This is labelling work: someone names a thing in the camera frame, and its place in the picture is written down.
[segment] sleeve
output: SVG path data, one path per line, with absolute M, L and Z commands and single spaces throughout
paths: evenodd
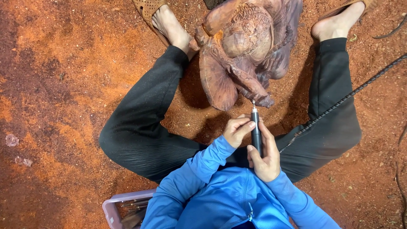
M 305 192 L 292 184 L 281 171 L 278 177 L 266 183 L 299 229 L 340 229 L 339 225 Z
M 226 158 L 235 150 L 222 135 L 172 171 L 150 199 L 141 228 L 174 228 L 186 201 L 209 183 L 219 165 L 225 165 Z

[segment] zipper pull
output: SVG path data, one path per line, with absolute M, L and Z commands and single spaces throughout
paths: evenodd
M 253 208 L 252 208 L 252 205 L 250 203 L 249 203 L 249 207 L 250 207 L 250 213 L 249 213 L 249 215 L 247 217 L 249 218 L 249 221 L 251 222 L 252 219 L 253 219 Z

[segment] black pants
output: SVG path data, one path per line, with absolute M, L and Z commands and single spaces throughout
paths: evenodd
M 316 50 L 309 89 L 310 120 L 352 91 L 346 38 L 323 41 Z M 160 182 L 206 145 L 171 134 L 160 125 L 188 65 L 184 52 L 169 46 L 164 55 L 127 93 L 101 131 L 99 143 L 119 165 Z M 276 136 L 279 149 L 305 125 Z M 281 153 L 281 168 L 296 182 L 340 157 L 361 138 L 353 98 L 321 119 Z M 227 159 L 227 166 L 248 167 L 246 147 Z

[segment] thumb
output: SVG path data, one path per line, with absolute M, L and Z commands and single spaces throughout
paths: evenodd
M 264 163 L 263 159 L 260 156 L 260 153 L 258 152 L 258 150 L 254 146 L 248 145 L 247 146 L 247 152 L 248 152 L 248 154 L 250 154 L 254 166 L 259 165 L 261 163 Z
M 253 121 L 250 121 L 248 123 L 246 123 L 245 125 L 243 125 L 242 127 L 240 127 L 236 133 L 235 136 L 239 139 L 243 139 L 243 137 L 250 133 L 250 131 L 252 131 L 256 126 L 256 123 Z

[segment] hand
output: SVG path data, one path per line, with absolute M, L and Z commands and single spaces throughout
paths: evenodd
M 280 174 L 280 152 L 274 136 L 262 121 L 258 123 L 258 127 L 263 143 L 263 158 L 260 157 L 260 153 L 254 146 L 248 145 L 247 160 L 250 168 L 254 167 L 254 172 L 263 182 L 270 182 Z
M 256 126 L 247 115 L 242 114 L 236 119 L 229 120 L 225 132 L 223 132 L 226 141 L 234 148 L 239 147 L 245 135 L 250 133 Z

